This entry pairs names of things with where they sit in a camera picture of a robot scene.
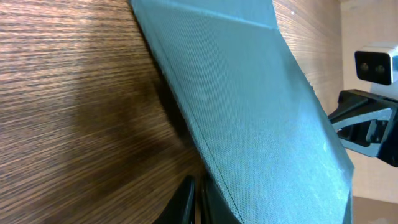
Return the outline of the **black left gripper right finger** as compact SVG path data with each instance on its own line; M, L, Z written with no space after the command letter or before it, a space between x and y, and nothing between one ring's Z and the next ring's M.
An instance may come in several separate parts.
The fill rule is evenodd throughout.
M205 174L201 182L201 223L241 224L209 174Z

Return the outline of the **dark green box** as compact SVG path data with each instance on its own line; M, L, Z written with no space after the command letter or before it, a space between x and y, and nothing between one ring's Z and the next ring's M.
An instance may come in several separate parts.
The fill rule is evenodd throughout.
M241 223L353 221L353 163L271 1L131 5L211 178Z

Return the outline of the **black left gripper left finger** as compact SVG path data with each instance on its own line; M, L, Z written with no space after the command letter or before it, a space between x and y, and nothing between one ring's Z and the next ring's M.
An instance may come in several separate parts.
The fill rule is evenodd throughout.
M153 224L194 224L195 186L194 176L186 176Z

